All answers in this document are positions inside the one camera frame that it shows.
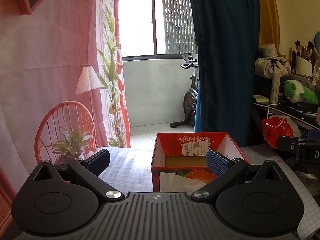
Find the white spray bottle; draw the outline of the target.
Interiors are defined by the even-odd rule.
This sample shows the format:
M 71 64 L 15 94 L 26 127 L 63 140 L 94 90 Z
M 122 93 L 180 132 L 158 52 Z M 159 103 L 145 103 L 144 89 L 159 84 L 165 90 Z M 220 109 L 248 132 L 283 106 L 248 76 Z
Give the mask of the white spray bottle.
M 280 88 L 280 78 L 281 78 L 281 75 L 279 73 L 273 73 L 272 74 L 270 104 L 278 103 L 279 88 Z

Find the pink printed backdrop cloth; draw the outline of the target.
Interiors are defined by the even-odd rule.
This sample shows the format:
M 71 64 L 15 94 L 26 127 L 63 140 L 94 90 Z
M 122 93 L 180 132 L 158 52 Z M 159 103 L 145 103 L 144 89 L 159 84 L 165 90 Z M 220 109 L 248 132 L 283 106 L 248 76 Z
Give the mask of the pink printed backdrop cloth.
M 22 14 L 1 0 L 1 170 L 18 191 L 36 166 L 45 115 L 76 101 L 93 115 L 99 147 L 128 147 L 119 0 L 41 0 Z

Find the checkered strawberry tablecloth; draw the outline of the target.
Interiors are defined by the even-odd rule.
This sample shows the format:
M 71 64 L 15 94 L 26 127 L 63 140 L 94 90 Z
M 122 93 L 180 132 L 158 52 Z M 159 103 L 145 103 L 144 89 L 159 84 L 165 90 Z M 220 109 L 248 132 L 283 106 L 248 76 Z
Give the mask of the checkered strawberry tablecloth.
M 100 179 L 122 193 L 129 191 L 152 192 L 151 159 L 153 151 L 147 148 L 107 148 L 111 161 Z M 279 166 L 295 187 L 304 203 L 304 215 L 297 233 L 300 239 L 319 239 L 319 205 L 310 191 L 289 168 L 275 150 L 261 144 L 240 148 L 250 164 L 262 164 L 266 159 L 280 161 Z

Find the red plastic bag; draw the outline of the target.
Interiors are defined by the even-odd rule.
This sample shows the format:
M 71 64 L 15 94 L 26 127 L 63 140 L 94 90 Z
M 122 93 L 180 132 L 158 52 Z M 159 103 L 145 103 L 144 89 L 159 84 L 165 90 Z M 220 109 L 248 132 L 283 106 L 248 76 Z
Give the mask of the red plastic bag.
M 296 137 L 302 136 L 297 124 L 287 115 L 272 115 L 262 120 L 264 140 L 271 148 L 277 148 L 276 142 L 280 136 Z

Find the white mesh zipper pouch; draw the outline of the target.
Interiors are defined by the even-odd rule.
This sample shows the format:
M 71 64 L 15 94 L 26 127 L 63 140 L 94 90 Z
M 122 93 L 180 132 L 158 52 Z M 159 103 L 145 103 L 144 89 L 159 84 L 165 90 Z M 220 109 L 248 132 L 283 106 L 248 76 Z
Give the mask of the white mesh zipper pouch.
M 186 192 L 188 195 L 191 195 L 205 185 L 206 183 L 202 181 L 185 178 L 175 173 L 159 173 L 159 189 L 161 193 Z

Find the black exercise bike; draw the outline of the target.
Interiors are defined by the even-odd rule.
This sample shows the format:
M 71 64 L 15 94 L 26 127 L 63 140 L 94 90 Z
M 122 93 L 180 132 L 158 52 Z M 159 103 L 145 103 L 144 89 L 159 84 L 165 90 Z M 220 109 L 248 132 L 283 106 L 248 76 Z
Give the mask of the black exercise bike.
M 188 70 L 193 68 L 193 74 L 190 76 L 191 87 L 186 92 L 183 99 L 183 111 L 185 118 L 183 121 L 170 123 L 171 128 L 176 128 L 177 126 L 190 125 L 194 127 L 195 114 L 196 114 L 196 102 L 198 96 L 198 72 L 199 72 L 199 62 L 197 54 L 184 53 L 181 54 L 182 59 L 185 63 L 180 64 L 180 67 Z

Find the dark teal curtain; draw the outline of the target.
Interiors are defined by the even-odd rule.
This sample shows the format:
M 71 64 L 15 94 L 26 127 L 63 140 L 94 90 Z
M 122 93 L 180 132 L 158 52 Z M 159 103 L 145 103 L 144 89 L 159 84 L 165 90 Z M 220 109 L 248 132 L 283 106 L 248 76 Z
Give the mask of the dark teal curtain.
M 198 49 L 196 132 L 248 136 L 258 54 L 259 0 L 190 0 Z

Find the green white plush toy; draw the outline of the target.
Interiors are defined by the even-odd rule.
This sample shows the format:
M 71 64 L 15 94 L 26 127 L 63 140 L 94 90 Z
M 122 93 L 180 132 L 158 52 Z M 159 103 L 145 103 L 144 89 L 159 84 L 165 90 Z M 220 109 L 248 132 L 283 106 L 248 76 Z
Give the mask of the green white plush toy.
M 287 99 L 292 103 L 318 104 L 317 95 L 308 87 L 305 87 L 297 80 L 286 80 L 284 82 L 284 93 Z

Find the dark shelf table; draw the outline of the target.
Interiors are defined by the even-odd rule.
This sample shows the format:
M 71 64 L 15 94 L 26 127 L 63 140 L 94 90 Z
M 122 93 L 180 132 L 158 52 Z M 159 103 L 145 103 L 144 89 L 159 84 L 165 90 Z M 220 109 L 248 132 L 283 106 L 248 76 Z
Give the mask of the dark shelf table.
M 287 99 L 281 99 L 279 103 L 274 104 L 257 102 L 257 100 L 254 99 L 253 104 L 266 112 L 267 119 L 273 115 L 285 115 L 290 117 L 293 122 L 304 129 L 319 130 L 319 124 L 316 122 L 317 107 L 297 107 Z

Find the beige cloth bundle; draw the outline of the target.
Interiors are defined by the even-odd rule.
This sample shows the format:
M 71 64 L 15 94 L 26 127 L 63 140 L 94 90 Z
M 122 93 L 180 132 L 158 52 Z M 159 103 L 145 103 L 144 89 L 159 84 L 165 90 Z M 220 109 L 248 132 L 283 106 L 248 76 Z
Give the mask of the beige cloth bundle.
M 272 79 L 274 73 L 279 74 L 280 77 L 287 77 L 291 74 L 291 65 L 283 57 L 257 59 L 255 73 L 268 79 Z

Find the white brush holder cup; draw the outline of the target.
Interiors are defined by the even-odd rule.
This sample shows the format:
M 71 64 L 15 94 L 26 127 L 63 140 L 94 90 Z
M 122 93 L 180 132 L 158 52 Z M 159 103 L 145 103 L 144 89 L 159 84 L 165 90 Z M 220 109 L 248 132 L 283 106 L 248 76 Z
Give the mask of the white brush holder cup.
M 296 74 L 305 76 L 305 77 L 312 77 L 312 64 L 308 60 L 297 56 L 296 57 Z

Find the red strawberry cardboard box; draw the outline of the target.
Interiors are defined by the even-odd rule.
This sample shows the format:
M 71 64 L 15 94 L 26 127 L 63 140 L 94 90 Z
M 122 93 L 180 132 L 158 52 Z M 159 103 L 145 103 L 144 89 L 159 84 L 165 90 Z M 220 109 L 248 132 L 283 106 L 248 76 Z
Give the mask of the red strawberry cardboard box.
M 206 155 L 215 150 L 229 159 L 247 160 L 227 132 L 158 133 L 151 162 L 153 190 L 160 191 L 161 172 L 206 170 Z

